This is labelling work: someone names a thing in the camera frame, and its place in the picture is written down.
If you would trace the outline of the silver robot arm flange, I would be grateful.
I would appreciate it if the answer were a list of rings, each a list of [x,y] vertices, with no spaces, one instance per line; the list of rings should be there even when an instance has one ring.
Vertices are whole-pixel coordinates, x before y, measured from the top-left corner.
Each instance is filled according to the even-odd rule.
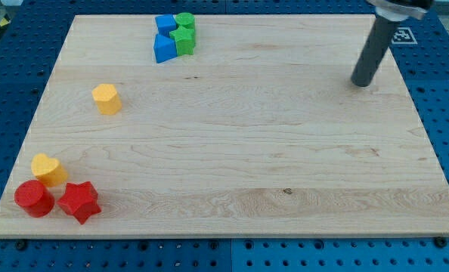
[[[422,20],[433,6],[434,0],[366,0],[375,7],[380,17],[401,22],[409,17]]]

